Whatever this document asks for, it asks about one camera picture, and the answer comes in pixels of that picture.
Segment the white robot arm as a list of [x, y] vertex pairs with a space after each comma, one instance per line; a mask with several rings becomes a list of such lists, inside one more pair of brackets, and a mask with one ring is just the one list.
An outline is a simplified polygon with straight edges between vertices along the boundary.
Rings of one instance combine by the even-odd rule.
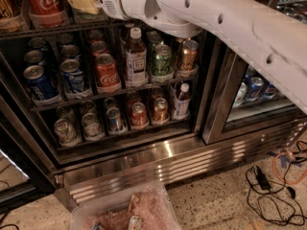
[[307, 25], [254, 0], [67, 0], [81, 12], [138, 19], [176, 37], [219, 38], [307, 113]]

